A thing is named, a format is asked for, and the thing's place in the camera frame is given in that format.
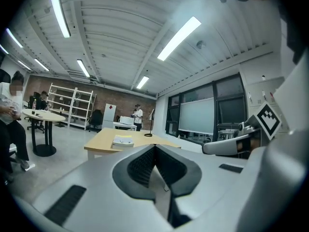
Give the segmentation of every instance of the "metal shelf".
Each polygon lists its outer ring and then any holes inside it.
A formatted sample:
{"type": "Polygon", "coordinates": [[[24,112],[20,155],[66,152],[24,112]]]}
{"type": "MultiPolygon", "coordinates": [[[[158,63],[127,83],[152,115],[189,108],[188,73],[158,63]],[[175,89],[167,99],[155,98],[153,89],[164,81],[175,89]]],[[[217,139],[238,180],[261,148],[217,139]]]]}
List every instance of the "metal shelf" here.
{"type": "MultiPolygon", "coordinates": [[[[58,109],[54,109],[54,108],[50,108],[49,111],[53,111],[53,112],[56,112],[56,113],[60,113],[60,111],[59,111],[58,109]]],[[[66,115],[69,115],[69,113],[66,112],[66,111],[61,111],[61,113],[66,114],[66,115]]]]}
{"type": "Polygon", "coordinates": [[[49,95],[61,96],[61,97],[68,98],[68,99],[72,99],[73,98],[73,97],[70,97],[70,96],[60,95],[60,94],[57,94],[57,93],[49,93],[49,95]]]}
{"type": "Polygon", "coordinates": [[[85,127],[85,125],[83,124],[78,124],[78,123],[74,123],[74,122],[71,122],[70,125],[73,125],[73,126],[79,126],[79,127],[85,127]]]}
{"type": "Polygon", "coordinates": [[[56,103],[56,104],[59,104],[59,105],[62,105],[62,106],[71,107],[70,105],[66,105],[66,104],[63,104],[63,103],[56,102],[56,101],[51,101],[51,100],[47,100],[47,101],[52,102],[52,103],[56,103]]]}
{"type": "Polygon", "coordinates": [[[56,87],[56,88],[59,88],[59,89],[62,89],[62,90],[67,90],[67,91],[71,91],[71,92],[74,92],[75,90],[72,89],[72,88],[68,88],[68,87],[60,87],[60,86],[55,86],[55,85],[51,85],[51,87],[56,87]]]}
{"type": "Polygon", "coordinates": [[[80,110],[88,111],[88,109],[81,108],[81,107],[77,107],[77,106],[72,106],[72,108],[76,108],[76,109],[80,109],[80,110]]]}
{"type": "MultiPolygon", "coordinates": [[[[86,126],[87,126],[87,123],[88,123],[88,120],[89,120],[88,118],[91,116],[93,106],[94,106],[94,103],[95,103],[95,100],[96,100],[96,97],[97,97],[96,94],[93,93],[93,91],[86,92],[86,91],[78,90],[77,87],[75,89],[72,89],[72,88],[67,88],[67,87],[55,86],[55,85],[51,84],[48,94],[69,99],[71,101],[70,105],[66,105],[66,104],[56,102],[56,101],[51,101],[51,100],[48,100],[48,101],[51,102],[51,103],[59,104],[61,106],[69,107],[70,108],[69,112],[63,112],[62,111],[62,114],[68,115],[68,120],[64,121],[64,123],[68,124],[68,126],[70,126],[70,125],[78,126],[78,127],[82,127],[84,130],[86,130],[86,126]],[[51,92],[51,90],[53,88],[55,88],[56,90],[65,90],[65,91],[73,92],[72,97],[58,94],[57,91],[51,92]],[[82,95],[89,96],[89,100],[81,99],[82,95]],[[88,104],[87,108],[79,107],[79,102],[84,102],[84,103],[88,104]],[[72,109],[78,109],[78,110],[86,111],[86,115],[85,116],[75,115],[73,113],[77,113],[77,110],[74,110],[74,112],[73,112],[72,109]]],[[[58,109],[51,108],[50,110],[54,111],[56,113],[60,113],[60,111],[58,109]]]]}
{"type": "Polygon", "coordinates": [[[82,119],[87,119],[84,116],[80,116],[80,115],[75,115],[75,114],[71,114],[71,117],[76,117],[76,118],[82,118],[82,119]]]}
{"type": "Polygon", "coordinates": [[[74,98],[74,100],[75,100],[75,101],[80,101],[80,102],[86,102],[86,103],[89,102],[89,100],[82,100],[82,99],[78,99],[78,98],[74,98]]]}

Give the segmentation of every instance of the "book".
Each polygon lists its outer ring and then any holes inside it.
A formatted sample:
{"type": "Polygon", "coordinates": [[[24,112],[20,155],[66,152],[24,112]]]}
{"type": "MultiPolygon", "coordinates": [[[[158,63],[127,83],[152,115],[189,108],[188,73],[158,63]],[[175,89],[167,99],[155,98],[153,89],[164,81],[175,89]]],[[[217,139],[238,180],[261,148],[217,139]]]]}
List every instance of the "book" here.
{"type": "Polygon", "coordinates": [[[129,149],[133,148],[133,138],[132,136],[120,136],[115,135],[115,138],[112,142],[113,149],[129,149]]]}

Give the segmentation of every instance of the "water bottle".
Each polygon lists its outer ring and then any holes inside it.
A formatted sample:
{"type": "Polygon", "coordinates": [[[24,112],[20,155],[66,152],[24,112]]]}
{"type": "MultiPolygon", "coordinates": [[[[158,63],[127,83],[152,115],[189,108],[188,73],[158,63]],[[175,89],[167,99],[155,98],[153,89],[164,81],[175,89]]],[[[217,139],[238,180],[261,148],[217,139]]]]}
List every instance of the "water bottle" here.
{"type": "Polygon", "coordinates": [[[35,110],[36,106],[37,106],[37,99],[34,99],[34,102],[32,104],[32,109],[35,110]]]}

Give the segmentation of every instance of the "ceiling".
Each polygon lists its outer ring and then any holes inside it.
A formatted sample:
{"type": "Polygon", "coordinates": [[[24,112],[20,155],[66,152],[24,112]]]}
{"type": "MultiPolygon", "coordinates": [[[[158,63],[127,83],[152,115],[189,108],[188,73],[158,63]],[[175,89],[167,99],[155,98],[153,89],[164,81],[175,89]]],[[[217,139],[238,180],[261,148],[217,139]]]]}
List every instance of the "ceiling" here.
{"type": "Polygon", "coordinates": [[[249,0],[61,0],[71,33],[64,38],[50,0],[27,0],[10,30],[24,48],[3,34],[10,57],[32,73],[71,79],[85,78],[82,59],[99,84],[155,95],[187,78],[203,74],[229,59],[258,57],[263,47],[280,44],[280,16],[269,1],[249,0]],[[198,27],[165,60],[157,59],[175,33],[192,17],[198,27]],[[203,40],[205,47],[196,44],[203,40]],[[41,61],[50,72],[38,65],[41,61]]]}

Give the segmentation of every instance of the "floor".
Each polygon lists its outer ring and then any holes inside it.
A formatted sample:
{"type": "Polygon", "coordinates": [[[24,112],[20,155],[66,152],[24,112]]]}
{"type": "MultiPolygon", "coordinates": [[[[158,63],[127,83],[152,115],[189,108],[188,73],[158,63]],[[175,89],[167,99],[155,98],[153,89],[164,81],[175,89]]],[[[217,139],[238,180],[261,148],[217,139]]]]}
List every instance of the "floor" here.
{"type": "MultiPolygon", "coordinates": [[[[87,161],[87,151],[84,150],[84,145],[97,133],[75,127],[53,126],[53,146],[56,147],[57,152],[50,157],[43,158],[32,152],[31,129],[26,129],[30,122],[22,116],[20,123],[26,130],[29,162],[34,163],[35,167],[24,172],[18,164],[12,163],[14,182],[9,185],[9,188],[14,195],[32,203],[50,184],[87,161]]],[[[37,130],[35,136],[37,145],[45,143],[45,137],[41,131],[37,130]]],[[[166,218],[170,191],[165,192],[163,187],[164,181],[155,168],[150,178],[149,188],[156,193],[155,205],[166,218]]]]}

